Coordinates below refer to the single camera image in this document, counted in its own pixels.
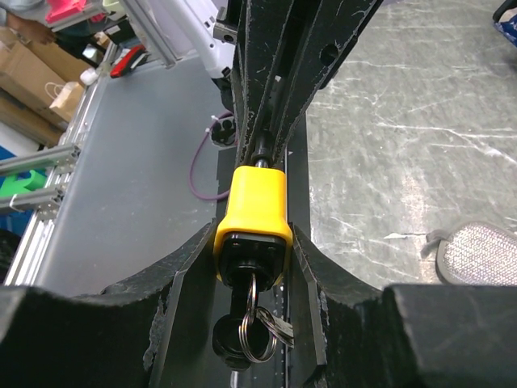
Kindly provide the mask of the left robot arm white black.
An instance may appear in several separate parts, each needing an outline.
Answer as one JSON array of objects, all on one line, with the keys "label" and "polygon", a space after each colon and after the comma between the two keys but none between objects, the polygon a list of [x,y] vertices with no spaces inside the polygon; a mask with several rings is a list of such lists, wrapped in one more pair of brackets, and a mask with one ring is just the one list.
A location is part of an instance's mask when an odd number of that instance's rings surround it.
[{"label": "left robot arm white black", "polygon": [[235,119],[236,164],[282,163],[316,93],[325,88],[379,1],[169,1]]}]

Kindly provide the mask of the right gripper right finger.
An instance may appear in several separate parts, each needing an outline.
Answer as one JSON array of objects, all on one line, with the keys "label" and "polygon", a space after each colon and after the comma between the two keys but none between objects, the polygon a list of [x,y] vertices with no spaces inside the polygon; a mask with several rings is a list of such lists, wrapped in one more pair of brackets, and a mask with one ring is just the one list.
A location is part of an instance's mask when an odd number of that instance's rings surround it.
[{"label": "right gripper right finger", "polygon": [[290,386],[515,386],[515,288],[375,289],[292,232]]}]

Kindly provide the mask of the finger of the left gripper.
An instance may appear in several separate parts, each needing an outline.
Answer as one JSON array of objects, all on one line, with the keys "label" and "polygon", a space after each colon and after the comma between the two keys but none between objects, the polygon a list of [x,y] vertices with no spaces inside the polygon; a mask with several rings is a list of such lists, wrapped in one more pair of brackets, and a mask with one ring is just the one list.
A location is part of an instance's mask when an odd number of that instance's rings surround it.
[{"label": "finger of the left gripper", "polygon": [[286,148],[317,91],[354,48],[380,1],[310,1],[292,68],[275,107],[276,150]]},{"label": "finger of the left gripper", "polygon": [[232,70],[238,162],[252,160],[260,133],[269,129],[271,93],[292,6],[292,1],[242,3]]}]

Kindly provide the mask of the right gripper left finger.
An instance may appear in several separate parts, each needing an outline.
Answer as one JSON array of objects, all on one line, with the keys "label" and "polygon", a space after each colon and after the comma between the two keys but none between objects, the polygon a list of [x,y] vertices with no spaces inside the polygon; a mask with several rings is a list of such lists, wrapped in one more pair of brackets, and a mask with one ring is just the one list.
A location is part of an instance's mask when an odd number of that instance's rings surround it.
[{"label": "right gripper left finger", "polygon": [[199,387],[214,299],[209,222],[99,294],[1,289],[4,387]]}]

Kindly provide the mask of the yellow padlock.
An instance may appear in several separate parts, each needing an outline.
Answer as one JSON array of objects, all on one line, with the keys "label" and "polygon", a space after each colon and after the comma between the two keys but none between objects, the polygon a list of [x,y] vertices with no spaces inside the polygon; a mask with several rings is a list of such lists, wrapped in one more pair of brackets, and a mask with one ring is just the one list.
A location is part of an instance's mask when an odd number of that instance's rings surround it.
[{"label": "yellow padlock", "polygon": [[259,292],[280,282],[292,248],[287,220],[287,178],[272,161],[272,135],[262,131],[250,165],[235,169],[225,216],[216,229],[213,254],[218,278]]}]

